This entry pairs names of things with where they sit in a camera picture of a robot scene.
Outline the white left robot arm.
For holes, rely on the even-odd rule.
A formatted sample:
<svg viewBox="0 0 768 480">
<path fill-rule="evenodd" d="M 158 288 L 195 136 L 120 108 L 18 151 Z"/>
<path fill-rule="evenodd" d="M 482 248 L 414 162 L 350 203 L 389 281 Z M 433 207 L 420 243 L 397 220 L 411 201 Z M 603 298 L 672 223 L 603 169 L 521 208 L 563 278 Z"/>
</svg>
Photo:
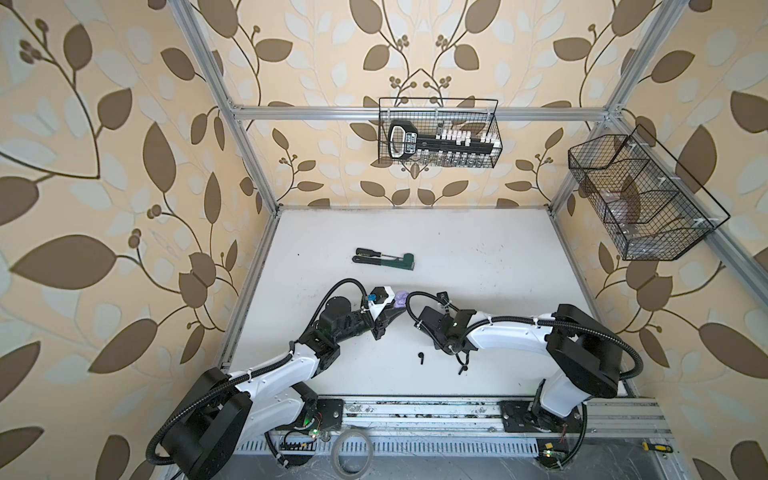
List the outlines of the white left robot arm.
<svg viewBox="0 0 768 480">
<path fill-rule="evenodd" d="M 296 421 L 311 427 L 317 396 L 307 381 L 338 359 L 342 342 L 365 334 L 381 339 L 405 312 L 406 298 L 389 286 L 368 291 L 356 279 L 338 281 L 286 353 L 234 373 L 201 374 L 149 440 L 146 462 L 176 466 L 188 479 L 211 479 L 249 438 Z"/>
</svg>

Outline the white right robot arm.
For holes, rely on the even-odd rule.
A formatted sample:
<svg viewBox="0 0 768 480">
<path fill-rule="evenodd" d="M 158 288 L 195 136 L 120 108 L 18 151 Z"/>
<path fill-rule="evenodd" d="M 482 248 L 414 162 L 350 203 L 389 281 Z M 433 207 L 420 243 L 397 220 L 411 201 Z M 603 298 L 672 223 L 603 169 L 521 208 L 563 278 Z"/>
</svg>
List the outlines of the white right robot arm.
<svg viewBox="0 0 768 480">
<path fill-rule="evenodd" d="M 490 315 L 453 305 L 447 294 L 397 293 L 402 307 L 436 349 L 454 356 L 460 370 L 480 350 L 517 350 L 549 357 L 557 371 L 542 380 L 532 414 L 565 418 L 592 398 L 612 399 L 619 384 L 642 373 L 639 353 L 586 312 L 561 304 L 555 312 L 533 317 Z"/>
</svg>

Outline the purple earbud charging case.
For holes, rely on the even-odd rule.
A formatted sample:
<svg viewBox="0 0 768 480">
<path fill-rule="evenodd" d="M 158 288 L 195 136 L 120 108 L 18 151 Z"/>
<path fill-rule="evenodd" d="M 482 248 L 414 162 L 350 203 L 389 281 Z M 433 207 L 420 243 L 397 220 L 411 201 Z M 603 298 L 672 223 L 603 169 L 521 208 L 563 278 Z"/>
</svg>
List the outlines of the purple earbud charging case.
<svg viewBox="0 0 768 480">
<path fill-rule="evenodd" d="M 394 304 L 395 308 L 405 308 L 407 304 L 409 293 L 406 291 L 398 291 L 395 294 Z"/>
</svg>

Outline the socket set rail in basket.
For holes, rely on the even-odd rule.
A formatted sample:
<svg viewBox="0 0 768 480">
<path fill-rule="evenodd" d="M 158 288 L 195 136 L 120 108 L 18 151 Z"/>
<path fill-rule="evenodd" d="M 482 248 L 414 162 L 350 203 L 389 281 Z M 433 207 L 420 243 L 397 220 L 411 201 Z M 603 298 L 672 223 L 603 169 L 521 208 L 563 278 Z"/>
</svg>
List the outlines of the socket set rail in basket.
<svg viewBox="0 0 768 480">
<path fill-rule="evenodd" d="M 384 137 L 386 153 L 393 160 L 491 160 L 502 151 L 502 142 L 496 133 L 475 134 L 470 130 L 445 129 L 439 126 L 430 133 L 428 127 L 416 127 L 407 120 L 395 120 Z"/>
</svg>

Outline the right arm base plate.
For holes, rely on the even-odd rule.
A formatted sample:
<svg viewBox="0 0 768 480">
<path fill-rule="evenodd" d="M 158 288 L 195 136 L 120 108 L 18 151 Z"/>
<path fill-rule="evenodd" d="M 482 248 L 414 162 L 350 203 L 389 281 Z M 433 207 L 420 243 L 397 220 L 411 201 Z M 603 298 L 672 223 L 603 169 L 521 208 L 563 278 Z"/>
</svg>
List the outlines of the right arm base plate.
<svg viewBox="0 0 768 480">
<path fill-rule="evenodd" d="M 527 400 L 506 400 L 498 403 L 503 431 L 506 433 L 541 433 L 563 435 L 579 433 L 583 426 L 583 415 L 577 408 L 565 418 L 550 412 L 533 408 Z"/>
</svg>

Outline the grey tape roll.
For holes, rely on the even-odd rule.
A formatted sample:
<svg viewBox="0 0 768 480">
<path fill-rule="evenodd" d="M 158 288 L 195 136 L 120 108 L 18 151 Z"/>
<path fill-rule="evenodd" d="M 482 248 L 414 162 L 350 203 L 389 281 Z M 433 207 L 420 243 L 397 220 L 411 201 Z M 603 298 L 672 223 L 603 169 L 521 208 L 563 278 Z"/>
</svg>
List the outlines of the grey tape roll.
<svg viewBox="0 0 768 480">
<path fill-rule="evenodd" d="M 339 479 L 363 479 L 372 468 L 373 458 L 373 441 L 364 429 L 343 431 L 331 447 L 331 466 Z"/>
</svg>

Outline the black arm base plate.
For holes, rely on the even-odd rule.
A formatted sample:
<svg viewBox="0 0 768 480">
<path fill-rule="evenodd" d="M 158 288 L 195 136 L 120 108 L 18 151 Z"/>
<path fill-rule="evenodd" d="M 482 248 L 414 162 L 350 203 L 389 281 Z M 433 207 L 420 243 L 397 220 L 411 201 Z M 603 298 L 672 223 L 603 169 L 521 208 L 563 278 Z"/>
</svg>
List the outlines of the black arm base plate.
<svg viewBox="0 0 768 480">
<path fill-rule="evenodd" d="M 310 400 L 297 419 L 297 429 L 315 434 L 339 430 L 343 422 L 344 406 L 345 402 L 341 398 Z"/>
</svg>

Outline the green black-handled hand tool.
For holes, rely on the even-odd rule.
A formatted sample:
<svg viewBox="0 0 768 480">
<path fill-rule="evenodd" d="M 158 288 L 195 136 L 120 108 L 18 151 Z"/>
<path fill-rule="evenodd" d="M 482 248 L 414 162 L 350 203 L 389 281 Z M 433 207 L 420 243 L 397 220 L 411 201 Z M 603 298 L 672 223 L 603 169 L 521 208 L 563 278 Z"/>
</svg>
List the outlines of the green black-handled hand tool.
<svg viewBox="0 0 768 480">
<path fill-rule="evenodd" d="M 410 253 L 404 254 L 402 257 L 392 257 L 387 255 L 354 255 L 352 257 L 352 262 L 356 264 L 375 265 L 408 271 L 413 271 L 415 267 L 415 257 Z"/>
</svg>

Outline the small yellow black screwdriver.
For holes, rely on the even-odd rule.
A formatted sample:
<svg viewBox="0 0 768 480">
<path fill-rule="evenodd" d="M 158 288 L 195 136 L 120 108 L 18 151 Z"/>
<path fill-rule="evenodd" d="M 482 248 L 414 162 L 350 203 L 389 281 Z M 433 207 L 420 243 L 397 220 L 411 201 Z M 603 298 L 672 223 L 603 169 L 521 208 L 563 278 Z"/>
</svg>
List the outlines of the small yellow black screwdriver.
<svg viewBox="0 0 768 480">
<path fill-rule="evenodd" d="M 674 448 L 668 444 L 643 442 L 642 446 L 645 451 L 654 451 L 654 452 L 660 452 L 664 454 L 671 454 L 674 452 Z"/>
</svg>

